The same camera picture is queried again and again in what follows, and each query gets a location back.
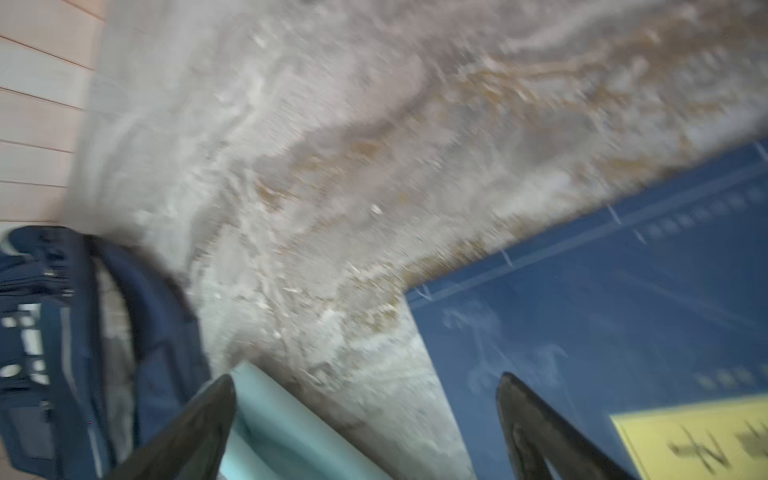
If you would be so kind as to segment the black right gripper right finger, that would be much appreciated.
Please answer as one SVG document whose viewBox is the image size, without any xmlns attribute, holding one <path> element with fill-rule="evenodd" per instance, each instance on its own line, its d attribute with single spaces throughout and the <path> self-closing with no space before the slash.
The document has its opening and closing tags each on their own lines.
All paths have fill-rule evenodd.
<svg viewBox="0 0 768 480">
<path fill-rule="evenodd" d="M 496 405 L 517 479 L 631 477 L 510 372 L 501 375 Z"/>
</svg>

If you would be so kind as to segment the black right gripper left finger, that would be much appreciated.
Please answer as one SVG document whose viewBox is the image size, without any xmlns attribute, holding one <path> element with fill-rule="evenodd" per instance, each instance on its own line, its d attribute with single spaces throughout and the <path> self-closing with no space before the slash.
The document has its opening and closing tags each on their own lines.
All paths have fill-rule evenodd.
<svg viewBox="0 0 768 480">
<path fill-rule="evenodd" d="M 237 408 L 230 375 L 211 381 L 107 480 L 216 479 Z"/>
</svg>

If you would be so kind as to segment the navy notebook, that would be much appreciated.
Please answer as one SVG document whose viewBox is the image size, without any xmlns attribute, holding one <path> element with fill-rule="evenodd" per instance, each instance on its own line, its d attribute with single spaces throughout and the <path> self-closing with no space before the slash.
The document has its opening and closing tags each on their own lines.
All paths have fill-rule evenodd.
<svg viewBox="0 0 768 480">
<path fill-rule="evenodd" d="M 523 381 L 637 479 L 767 475 L 767 143 L 409 290 L 475 474 Z"/>
</svg>

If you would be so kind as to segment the navy blue student backpack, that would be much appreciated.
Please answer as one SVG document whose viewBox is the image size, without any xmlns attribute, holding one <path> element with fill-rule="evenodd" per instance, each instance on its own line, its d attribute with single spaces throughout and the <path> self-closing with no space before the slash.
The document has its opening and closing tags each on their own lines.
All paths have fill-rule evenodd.
<svg viewBox="0 0 768 480">
<path fill-rule="evenodd" d="M 43 479 L 102 479 L 210 380 L 199 324 L 150 263 L 105 238 L 1 237 L 1 444 Z"/>
</svg>

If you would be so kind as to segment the light blue pencil case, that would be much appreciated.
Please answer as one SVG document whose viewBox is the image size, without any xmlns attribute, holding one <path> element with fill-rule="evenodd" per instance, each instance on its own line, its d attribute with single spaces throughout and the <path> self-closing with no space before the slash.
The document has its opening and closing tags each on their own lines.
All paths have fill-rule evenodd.
<svg viewBox="0 0 768 480">
<path fill-rule="evenodd" d="M 388 479 L 383 469 L 249 362 L 230 372 L 237 410 L 223 479 Z"/>
</svg>

